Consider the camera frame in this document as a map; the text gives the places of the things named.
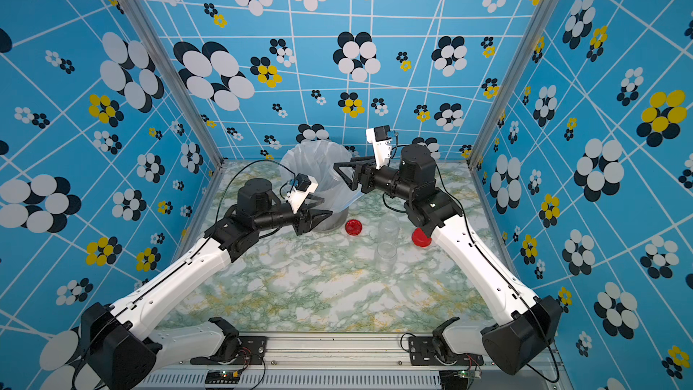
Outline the small red jar lid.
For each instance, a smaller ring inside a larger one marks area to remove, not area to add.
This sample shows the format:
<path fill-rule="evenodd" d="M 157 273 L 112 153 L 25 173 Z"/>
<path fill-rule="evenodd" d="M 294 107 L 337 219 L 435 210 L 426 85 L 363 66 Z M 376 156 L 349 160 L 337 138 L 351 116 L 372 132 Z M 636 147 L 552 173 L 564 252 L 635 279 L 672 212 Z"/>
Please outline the small red jar lid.
<path fill-rule="evenodd" d="M 359 220 L 352 218 L 351 220 L 348 220 L 345 223 L 344 228 L 345 228 L 346 234 L 348 234 L 352 237 L 356 237 L 362 233 L 363 224 Z"/>

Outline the clear jar of mung beans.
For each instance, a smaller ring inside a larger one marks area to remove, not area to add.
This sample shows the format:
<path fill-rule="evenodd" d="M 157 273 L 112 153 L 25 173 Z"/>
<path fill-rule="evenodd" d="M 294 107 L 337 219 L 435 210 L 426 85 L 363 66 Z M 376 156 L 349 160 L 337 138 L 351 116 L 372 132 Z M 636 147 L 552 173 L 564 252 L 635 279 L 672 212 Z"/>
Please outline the clear jar of mung beans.
<path fill-rule="evenodd" d="M 400 223 L 398 218 L 381 218 L 377 227 L 377 240 L 379 243 L 395 244 L 400 236 Z"/>

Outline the tall clear jar white lid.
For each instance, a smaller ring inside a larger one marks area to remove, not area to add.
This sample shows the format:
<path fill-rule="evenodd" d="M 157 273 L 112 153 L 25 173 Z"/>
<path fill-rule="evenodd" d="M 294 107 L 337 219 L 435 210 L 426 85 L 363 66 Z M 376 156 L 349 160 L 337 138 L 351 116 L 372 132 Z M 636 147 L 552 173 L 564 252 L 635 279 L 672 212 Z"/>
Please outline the tall clear jar white lid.
<path fill-rule="evenodd" d="M 319 166 L 314 177 L 319 183 L 314 194 L 321 199 L 315 209 L 326 209 L 333 213 L 346 209 L 351 198 L 351 191 L 339 178 L 333 167 L 329 164 Z"/>

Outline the clear jar large red lid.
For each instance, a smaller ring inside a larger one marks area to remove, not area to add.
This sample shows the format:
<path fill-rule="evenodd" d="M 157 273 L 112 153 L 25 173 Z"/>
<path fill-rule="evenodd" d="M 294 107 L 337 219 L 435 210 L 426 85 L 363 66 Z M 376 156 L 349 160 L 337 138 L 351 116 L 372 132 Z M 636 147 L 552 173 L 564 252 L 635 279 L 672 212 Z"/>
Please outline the clear jar large red lid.
<path fill-rule="evenodd" d="M 375 249 L 375 265 L 383 274 L 391 274 L 397 262 L 397 247 L 388 242 L 383 242 Z"/>

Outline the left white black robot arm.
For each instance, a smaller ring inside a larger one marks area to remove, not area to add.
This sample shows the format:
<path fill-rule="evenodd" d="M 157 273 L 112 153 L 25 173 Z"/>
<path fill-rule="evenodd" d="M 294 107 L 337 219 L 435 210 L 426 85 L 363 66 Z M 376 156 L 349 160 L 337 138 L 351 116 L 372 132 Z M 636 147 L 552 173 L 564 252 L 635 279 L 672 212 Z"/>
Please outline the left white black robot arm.
<path fill-rule="evenodd" d="M 230 267 L 260 239 L 284 227 L 301 236 L 331 216 L 320 209 L 318 181 L 298 174 L 285 200 L 272 182 L 254 178 L 237 192 L 236 204 L 216 221 L 188 252 L 143 287 L 109 304 L 95 303 L 81 316 L 79 363 L 70 387 L 132 389 L 151 372 L 195 360 L 229 364 L 250 363 L 239 332 L 231 323 L 213 317 L 202 325 L 155 335 L 163 318 L 211 276 Z"/>

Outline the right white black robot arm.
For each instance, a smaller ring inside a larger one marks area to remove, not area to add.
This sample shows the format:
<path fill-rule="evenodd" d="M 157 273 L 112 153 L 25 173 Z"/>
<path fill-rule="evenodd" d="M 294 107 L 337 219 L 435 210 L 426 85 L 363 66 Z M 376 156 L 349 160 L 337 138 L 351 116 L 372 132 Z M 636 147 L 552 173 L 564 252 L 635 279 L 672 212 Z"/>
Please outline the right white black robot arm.
<path fill-rule="evenodd" d="M 451 318 L 433 330 L 438 361 L 450 365 L 462 355 L 487 356 L 514 375 L 550 350 L 561 307 L 521 282 L 481 240 L 463 206 L 445 189 L 438 164 L 426 147 L 402 148 L 396 168 L 383 156 L 372 156 L 337 162 L 334 170 L 353 191 L 380 191 L 401 199 L 409 221 L 448 254 L 491 312 L 494 321 L 485 328 Z"/>

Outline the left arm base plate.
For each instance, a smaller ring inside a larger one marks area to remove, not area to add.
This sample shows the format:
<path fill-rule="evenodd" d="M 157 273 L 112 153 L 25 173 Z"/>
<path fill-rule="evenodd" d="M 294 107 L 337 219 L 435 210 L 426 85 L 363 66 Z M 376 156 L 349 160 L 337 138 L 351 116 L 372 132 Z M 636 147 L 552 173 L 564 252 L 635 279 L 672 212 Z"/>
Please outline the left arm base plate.
<path fill-rule="evenodd" d="M 194 357 L 189 362 L 193 365 L 260 366 L 268 341 L 265 336 L 226 337 L 214 355 Z"/>

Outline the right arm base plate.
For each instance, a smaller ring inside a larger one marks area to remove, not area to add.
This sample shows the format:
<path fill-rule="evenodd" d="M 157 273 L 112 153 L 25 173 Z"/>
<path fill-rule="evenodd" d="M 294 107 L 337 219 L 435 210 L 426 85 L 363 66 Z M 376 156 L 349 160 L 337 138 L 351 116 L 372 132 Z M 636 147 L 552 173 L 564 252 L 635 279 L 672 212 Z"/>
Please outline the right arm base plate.
<path fill-rule="evenodd" d="M 434 346 L 433 337 L 404 335 L 402 346 L 412 366 L 475 368 L 485 364 L 484 358 L 476 354 L 441 355 Z"/>

